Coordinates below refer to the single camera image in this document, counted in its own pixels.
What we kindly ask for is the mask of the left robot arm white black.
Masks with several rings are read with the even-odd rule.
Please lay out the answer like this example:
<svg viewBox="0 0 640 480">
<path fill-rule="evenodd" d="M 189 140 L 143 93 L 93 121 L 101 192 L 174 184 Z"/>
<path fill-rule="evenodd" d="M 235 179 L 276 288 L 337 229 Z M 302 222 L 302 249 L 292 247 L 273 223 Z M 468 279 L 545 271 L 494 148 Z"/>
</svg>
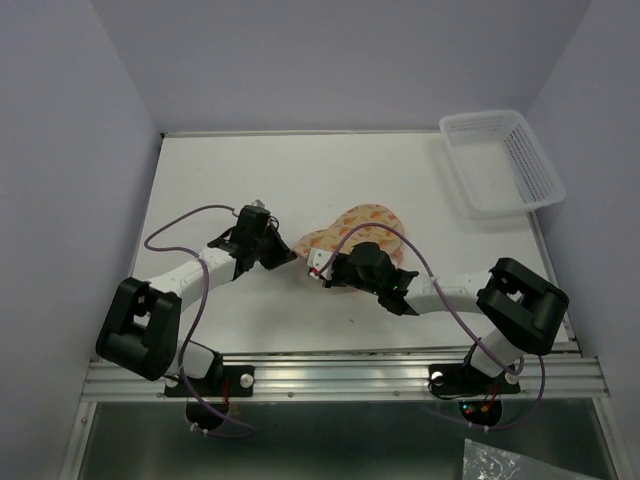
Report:
<svg viewBox="0 0 640 480">
<path fill-rule="evenodd" d="M 274 270 L 296 259 L 279 234 L 277 220 L 264 207 L 246 205 L 235 217 L 235 225 L 199 253 L 153 246 L 167 227 L 149 235 L 147 250 L 185 253 L 191 259 L 151 279 L 129 277 L 118 285 L 96 341 L 99 357 L 150 381 L 187 378 L 202 394 L 221 386 L 222 355 L 194 342 L 193 330 L 185 339 L 179 337 L 182 313 L 197 304 L 198 323 L 212 289 L 237 280 L 255 264 Z"/>
</svg>

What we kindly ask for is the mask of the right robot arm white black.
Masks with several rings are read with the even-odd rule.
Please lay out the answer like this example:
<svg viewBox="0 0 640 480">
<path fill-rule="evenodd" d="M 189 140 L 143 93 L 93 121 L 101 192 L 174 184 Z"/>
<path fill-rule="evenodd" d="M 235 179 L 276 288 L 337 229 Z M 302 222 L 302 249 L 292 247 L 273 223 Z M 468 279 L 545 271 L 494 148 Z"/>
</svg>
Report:
<svg viewBox="0 0 640 480">
<path fill-rule="evenodd" d="M 521 358 L 546 356 L 569 307 L 568 295 L 513 258 L 501 258 L 487 271 L 436 277 L 396 267 L 377 244 L 364 242 L 348 254 L 318 251 L 308 265 L 324 287 L 350 287 L 376 296 L 399 316 L 450 313 L 484 315 L 492 331 L 463 331 L 473 345 L 460 364 L 439 365 L 435 387 L 445 395 L 476 395 L 506 375 L 519 373 Z"/>
</svg>

